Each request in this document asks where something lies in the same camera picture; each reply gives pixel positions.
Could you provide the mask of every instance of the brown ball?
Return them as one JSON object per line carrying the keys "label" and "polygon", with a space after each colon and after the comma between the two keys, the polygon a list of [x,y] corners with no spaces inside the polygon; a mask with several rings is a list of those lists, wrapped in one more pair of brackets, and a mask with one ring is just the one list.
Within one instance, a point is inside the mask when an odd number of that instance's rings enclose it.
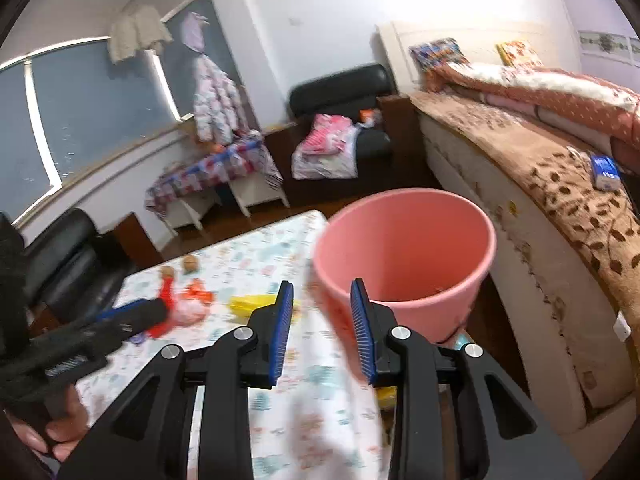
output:
{"label": "brown ball", "polygon": [[196,272],[199,268],[198,259],[193,254],[187,254],[182,259],[182,268],[185,274]]}
{"label": "brown ball", "polygon": [[163,278],[173,278],[175,276],[175,269],[172,266],[163,265],[160,267],[160,276]]}

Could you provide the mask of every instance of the white tablecloth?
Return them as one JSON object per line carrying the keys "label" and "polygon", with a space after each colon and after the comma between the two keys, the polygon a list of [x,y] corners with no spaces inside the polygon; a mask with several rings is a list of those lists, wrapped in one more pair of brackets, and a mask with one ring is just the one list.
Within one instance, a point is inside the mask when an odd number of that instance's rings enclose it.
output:
{"label": "white tablecloth", "polygon": [[[310,211],[196,251],[200,270],[183,275],[180,258],[175,290],[200,278],[216,301],[206,320],[175,328],[162,339],[130,342],[110,356],[110,365],[78,383],[93,423],[135,375],[170,343],[189,351],[209,346],[240,324],[226,306],[231,296],[276,293],[281,280],[294,285],[294,313],[284,370],[273,390],[249,390],[256,479],[377,478],[382,467],[382,425],[374,391],[350,373],[340,340],[320,310],[312,249],[326,224]],[[129,276],[116,306],[154,298],[161,285],[157,267]],[[196,479],[204,390],[198,391],[191,432],[189,478]]]}

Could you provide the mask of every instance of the brown bedspread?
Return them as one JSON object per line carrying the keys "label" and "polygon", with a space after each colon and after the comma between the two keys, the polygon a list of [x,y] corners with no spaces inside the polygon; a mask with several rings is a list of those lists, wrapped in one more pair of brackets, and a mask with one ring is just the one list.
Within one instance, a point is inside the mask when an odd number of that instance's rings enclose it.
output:
{"label": "brown bedspread", "polygon": [[414,92],[411,101],[466,139],[510,177],[545,213],[622,310],[633,341],[627,347],[638,381],[640,354],[640,219],[624,190],[593,189],[591,168],[567,145],[575,137],[457,95]]}

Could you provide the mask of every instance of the bed headboard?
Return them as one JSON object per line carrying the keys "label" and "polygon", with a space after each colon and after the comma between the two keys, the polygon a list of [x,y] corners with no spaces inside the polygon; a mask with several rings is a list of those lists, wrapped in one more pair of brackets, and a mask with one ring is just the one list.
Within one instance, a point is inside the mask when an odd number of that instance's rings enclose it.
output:
{"label": "bed headboard", "polygon": [[390,22],[379,25],[378,31],[399,92],[420,89],[420,75],[409,47],[440,38],[455,38],[462,53],[471,62],[500,65],[502,61],[495,47],[497,43],[529,40],[546,66],[560,66],[558,49],[551,33],[538,23],[491,22],[485,26],[447,27],[430,23]]}

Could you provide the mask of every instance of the window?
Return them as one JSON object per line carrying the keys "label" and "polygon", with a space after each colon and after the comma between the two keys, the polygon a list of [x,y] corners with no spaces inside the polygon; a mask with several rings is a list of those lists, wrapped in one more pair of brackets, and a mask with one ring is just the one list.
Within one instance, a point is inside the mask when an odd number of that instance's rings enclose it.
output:
{"label": "window", "polygon": [[106,41],[34,56],[42,126],[64,182],[175,122],[142,52],[113,65]]}
{"label": "window", "polygon": [[209,25],[202,29],[205,43],[204,54],[209,56],[236,84],[240,84],[236,63],[231,56],[228,44],[226,44],[212,1],[192,1],[166,21],[165,25],[174,37],[174,41],[165,46],[164,52],[160,56],[162,69],[181,117],[193,111],[193,94],[196,89],[193,78],[193,60],[198,54],[182,44],[180,34],[182,20],[188,12],[197,12],[207,18]]}
{"label": "window", "polygon": [[22,63],[0,72],[0,117],[0,210],[15,220],[51,188],[31,128]]}

